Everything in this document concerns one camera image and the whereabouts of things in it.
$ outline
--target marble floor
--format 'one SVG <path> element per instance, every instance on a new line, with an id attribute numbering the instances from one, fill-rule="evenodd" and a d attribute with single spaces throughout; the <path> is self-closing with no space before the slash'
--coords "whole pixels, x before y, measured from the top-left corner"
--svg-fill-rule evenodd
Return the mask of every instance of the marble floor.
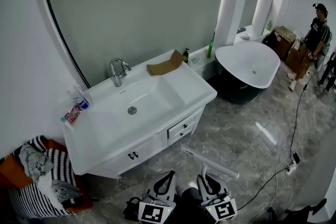
<path id="1" fill-rule="evenodd" d="M 322 138 L 336 126 L 336 94 L 333 90 L 329 94 L 319 93 L 312 82 L 302 95 L 293 143 L 295 148 L 302 146 L 298 150 L 298 155 L 302 156 L 301 162 L 292 175 L 288 176 L 285 172 L 278 175 L 278 194 L 272 205 L 278 216 L 293 206 L 314 165 Z M 181 141 L 240 172 L 238 179 L 220 175 L 226 180 L 238 207 L 249 201 L 274 174 L 281 152 L 289 148 L 303 84 L 298 84 L 294 92 L 288 89 L 288 84 L 286 66 L 281 64 L 271 86 L 253 102 L 243 106 L 234 105 L 217 96 L 206 106 L 194 135 Z M 275 146 L 270 143 L 264 130 L 276 139 Z M 285 151 L 281 159 L 288 157 L 289 153 Z M 280 164 L 277 171 L 285 166 Z M 124 220 L 122 214 L 126 201 L 134 196 L 140 197 L 149 179 L 172 169 L 178 176 L 180 190 L 185 190 L 196 182 L 200 164 L 181 152 L 180 143 L 175 143 L 124 173 L 118 181 L 85 175 L 91 196 L 99 198 L 94 207 L 76 216 L 44 219 L 44 223 L 131 223 Z M 275 182 L 275 178 L 270 181 L 231 223 L 250 223 L 267 208 L 275 195 Z M 268 218 L 266 212 L 254 223 Z"/>

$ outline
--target extension cord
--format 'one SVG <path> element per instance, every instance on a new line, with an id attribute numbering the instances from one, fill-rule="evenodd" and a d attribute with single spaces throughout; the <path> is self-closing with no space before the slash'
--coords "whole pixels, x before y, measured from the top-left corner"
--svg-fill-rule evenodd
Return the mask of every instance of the extension cord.
<path id="1" fill-rule="evenodd" d="M 286 171 L 286 174 L 290 176 L 296 170 L 297 164 L 295 161 L 291 165 L 289 165 L 289 171 Z"/>

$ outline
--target freestanding bathtub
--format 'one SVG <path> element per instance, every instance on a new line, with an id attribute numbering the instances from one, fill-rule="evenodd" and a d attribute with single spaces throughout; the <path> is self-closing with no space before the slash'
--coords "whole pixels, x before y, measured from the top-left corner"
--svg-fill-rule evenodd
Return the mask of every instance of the freestanding bathtub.
<path id="1" fill-rule="evenodd" d="M 216 50 L 219 92 L 230 102 L 246 104 L 273 81 L 280 66 L 277 54 L 265 44 L 247 41 Z"/>

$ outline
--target vanity countertop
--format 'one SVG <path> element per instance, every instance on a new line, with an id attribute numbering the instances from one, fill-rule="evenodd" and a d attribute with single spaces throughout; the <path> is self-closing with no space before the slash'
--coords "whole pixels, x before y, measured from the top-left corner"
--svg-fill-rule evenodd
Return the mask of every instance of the vanity countertop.
<path id="1" fill-rule="evenodd" d="M 84 92 L 89 109 L 82 111 L 73 131 L 62 125 L 75 174 L 103 166 L 216 97 L 217 92 L 184 62 L 161 76 L 148 73 L 147 64 L 168 60 L 173 51 L 134 66 L 121 79 L 121 87 L 109 78 Z M 60 115 L 73 105 L 70 98 L 64 101 Z M 128 113 L 131 106 L 137 109 L 134 115 Z"/>

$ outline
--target cabinet door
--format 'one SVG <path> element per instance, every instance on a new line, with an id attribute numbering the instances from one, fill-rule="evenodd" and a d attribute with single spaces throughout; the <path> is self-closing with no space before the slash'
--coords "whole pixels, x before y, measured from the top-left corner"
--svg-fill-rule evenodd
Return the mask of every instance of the cabinet door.
<path id="1" fill-rule="evenodd" d="M 139 159 L 136 158 L 131 152 L 125 152 L 103 168 L 109 171 L 116 172 L 118 175 L 138 165 Z"/>
<path id="2" fill-rule="evenodd" d="M 132 149 L 131 153 L 136 156 L 139 161 L 143 162 L 159 153 L 166 146 L 167 135 L 166 130 L 164 130 L 163 132 L 154 134 L 151 138 Z"/>

